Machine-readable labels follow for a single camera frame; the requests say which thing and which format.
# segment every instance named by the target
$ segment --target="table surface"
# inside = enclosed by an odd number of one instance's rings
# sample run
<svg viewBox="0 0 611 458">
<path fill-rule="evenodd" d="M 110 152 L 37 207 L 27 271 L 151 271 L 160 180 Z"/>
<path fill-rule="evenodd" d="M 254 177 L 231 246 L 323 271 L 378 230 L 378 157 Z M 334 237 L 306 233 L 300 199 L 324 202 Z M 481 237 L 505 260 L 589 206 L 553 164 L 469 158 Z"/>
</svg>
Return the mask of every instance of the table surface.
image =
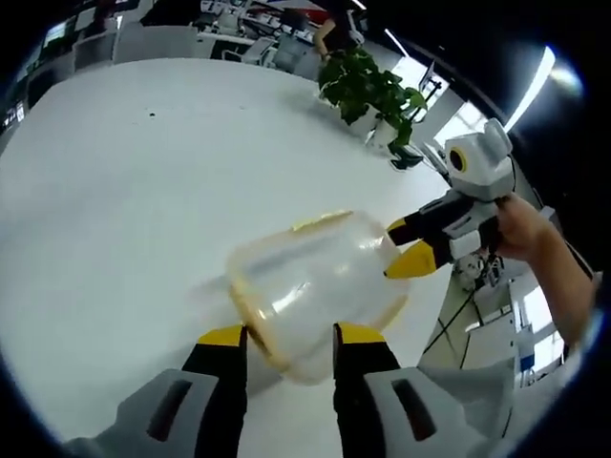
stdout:
<svg viewBox="0 0 611 458">
<path fill-rule="evenodd" d="M 229 41 L 231 43 L 238 43 L 240 45 L 253 45 L 255 40 L 246 36 L 234 36 L 226 35 L 223 33 L 214 33 L 212 31 L 199 31 L 198 38 L 211 38 L 213 40 Z"/>
<path fill-rule="evenodd" d="M 160 59 L 78 75 L 26 117 L 0 158 L 0 343 L 60 439 L 110 425 L 235 322 L 203 285 L 237 244 L 338 209 L 388 224 L 446 191 L 425 165 L 373 156 L 315 94 L 271 69 Z M 401 364 L 418 363 L 449 277 L 413 281 L 385 331 Z M 332 381 L 274 382 L 250 391 L 242 456 L 341 456 Z"/>
</svg>

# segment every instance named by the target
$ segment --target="human arm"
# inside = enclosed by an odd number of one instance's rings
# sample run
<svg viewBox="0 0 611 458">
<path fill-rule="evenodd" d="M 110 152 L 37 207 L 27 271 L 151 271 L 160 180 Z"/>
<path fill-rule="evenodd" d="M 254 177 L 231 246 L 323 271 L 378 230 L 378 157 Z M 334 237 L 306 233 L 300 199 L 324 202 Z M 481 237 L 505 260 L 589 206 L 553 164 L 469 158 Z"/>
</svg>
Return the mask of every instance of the human arm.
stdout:
<svg viewBox="0 0 611 458">
<path fill-rule="evenodd" d="M 328 19 L 314 33 L 314 47 L 324 60 L 328 60 L 328 49 L 325 44 L 325 37 L 329 35 L 333 29 L 335 29 L 335 21 L 333 19 Z"/>
<path fill-rule="evenodd" d="M 574 346 L 588 324 L 595 286 L 573 258 L 562 235 L 516 195 L 498 203 L 503 242 L 498 254 L 525 260 L 537 278 L 562 339 Z"/>
</svg>

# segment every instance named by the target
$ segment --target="clear plastic container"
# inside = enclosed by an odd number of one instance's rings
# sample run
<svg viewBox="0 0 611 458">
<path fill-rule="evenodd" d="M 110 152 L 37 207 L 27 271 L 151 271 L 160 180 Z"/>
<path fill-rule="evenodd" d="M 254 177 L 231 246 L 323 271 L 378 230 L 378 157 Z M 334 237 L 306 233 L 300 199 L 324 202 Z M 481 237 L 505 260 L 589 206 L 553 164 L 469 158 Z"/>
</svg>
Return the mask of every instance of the clear plastic container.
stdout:
<svg viewBox="0 0 611 458">
<path fill-rule="evenodd" d="M 384 276 L 399 254 L 368 215 L 326 215 L 238 248 L 231 297 L 267 359 L 314 385 L 332 373 L 335 323 L 381 331 L 405 305 L 409 281 Z"/>
</svg>

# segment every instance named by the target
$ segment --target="white pot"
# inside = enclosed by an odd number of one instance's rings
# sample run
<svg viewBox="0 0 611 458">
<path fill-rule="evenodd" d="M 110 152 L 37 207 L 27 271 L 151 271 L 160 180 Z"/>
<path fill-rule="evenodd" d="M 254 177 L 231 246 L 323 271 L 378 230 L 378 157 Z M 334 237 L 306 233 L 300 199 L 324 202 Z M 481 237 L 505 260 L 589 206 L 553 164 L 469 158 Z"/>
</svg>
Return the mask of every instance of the white pot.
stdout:
<svg viewBox="0 0 611 458">
<path fill-rule="evenodd" d="M 389 144 L 397 138 L 398 132 L 387 121 L 382 119 L 378 122 L 373 135 L 367 142 L 367 147 L 374 153 L 387 156 L 389 153 Z"/>
<path fill-rule="evenodd" d="M 379 122 L 379 119 L 376 117 L 378 113 L 380 112 L 377 109 L 369 105 L 367 112 L 350 124 L 348 129 L 353 135 L 363 141 L 367 141 L 370 132 L 375 129 Z"/>
</svg>

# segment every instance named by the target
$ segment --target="human hand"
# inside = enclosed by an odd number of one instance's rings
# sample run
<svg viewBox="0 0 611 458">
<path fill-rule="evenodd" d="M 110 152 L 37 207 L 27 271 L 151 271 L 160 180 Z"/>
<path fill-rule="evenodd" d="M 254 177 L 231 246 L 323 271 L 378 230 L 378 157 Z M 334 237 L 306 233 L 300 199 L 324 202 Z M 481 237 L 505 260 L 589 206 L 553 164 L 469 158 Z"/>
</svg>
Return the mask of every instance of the human hand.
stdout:
<svg viewBox="0 0 611 458">
<path fill-rule="evenodd" d="M 505 258 L 535 260 L 540 245 L 556 233 L 554 225 L 516 194 L 496 204 L 498 230 L 503 236 L 496 252 Z"/>
</svg>

